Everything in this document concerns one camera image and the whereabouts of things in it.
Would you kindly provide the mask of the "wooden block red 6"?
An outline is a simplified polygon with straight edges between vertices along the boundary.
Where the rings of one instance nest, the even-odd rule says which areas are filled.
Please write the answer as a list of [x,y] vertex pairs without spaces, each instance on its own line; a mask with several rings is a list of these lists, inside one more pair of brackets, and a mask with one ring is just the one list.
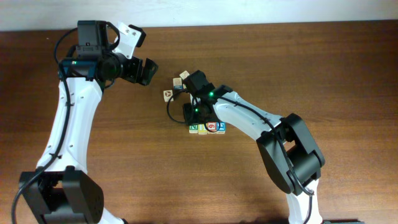
[[209,134],[215,134],[217,132],[217,123],[216,122],[208,122],[206,124],[207,130]]

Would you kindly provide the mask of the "wooden block blue L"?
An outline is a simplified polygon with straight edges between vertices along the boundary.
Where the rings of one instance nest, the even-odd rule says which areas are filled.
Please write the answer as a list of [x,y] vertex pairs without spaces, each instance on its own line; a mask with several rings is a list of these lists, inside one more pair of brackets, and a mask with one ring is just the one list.
[[216,125],[217,134],[224,134],[226,132],[226,124],[224,122],[218,122]]

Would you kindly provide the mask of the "wooden block green N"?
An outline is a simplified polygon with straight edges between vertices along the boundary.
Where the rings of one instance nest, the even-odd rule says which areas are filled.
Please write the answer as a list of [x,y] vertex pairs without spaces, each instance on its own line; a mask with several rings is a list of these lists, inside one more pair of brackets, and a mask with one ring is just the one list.
[[190,134],[197,134],[198,133],[198,125],[190,125],[188,127]]

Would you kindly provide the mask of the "wooden block yellow letter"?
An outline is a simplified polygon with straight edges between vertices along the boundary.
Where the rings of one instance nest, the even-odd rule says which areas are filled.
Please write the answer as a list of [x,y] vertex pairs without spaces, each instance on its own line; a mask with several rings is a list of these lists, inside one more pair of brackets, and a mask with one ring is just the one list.
[[199,134],[208,134],[208,131],[207,131],[206,126],[204,124],[199,124],[198,125],[198,133]]

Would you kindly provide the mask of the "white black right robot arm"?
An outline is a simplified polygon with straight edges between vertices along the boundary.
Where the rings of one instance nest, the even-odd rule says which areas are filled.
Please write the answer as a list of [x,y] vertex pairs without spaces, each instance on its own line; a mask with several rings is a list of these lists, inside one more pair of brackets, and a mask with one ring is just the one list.
[[199,70],[182,82],[192,96],[186,123],[224,122],[255,140],[268,176],[286,195],[289,223],[323,223],[317,187],[325,158],[304,120],[268,113],[226,85],[215,87]]

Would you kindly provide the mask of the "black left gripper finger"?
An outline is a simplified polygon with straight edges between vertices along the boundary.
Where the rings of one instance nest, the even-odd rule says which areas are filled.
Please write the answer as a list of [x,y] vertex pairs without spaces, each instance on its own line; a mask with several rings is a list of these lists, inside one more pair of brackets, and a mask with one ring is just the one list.
[[145,74],[155,74],[158,70],[158,65],[151,59],[146,58],[144,72]]
[[140,85],[147,86],[150,84],[154,75],[155,75],[154,71],[151,70],[143,71],[141,77],[138,79],[138,83]]

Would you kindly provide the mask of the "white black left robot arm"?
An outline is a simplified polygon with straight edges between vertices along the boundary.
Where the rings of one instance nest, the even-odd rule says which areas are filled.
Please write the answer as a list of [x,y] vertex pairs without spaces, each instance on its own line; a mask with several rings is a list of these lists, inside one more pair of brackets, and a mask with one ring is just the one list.
[[88,176],[91,126],[104,91],[118,78],[146,86],[158,66],[134,56],[146,37],[140,27],[79,21],[75,32],[78,43],[56,59],[59,97],[47,146],[35,170],[21,174],[17,197],[39,223],[122,223]]

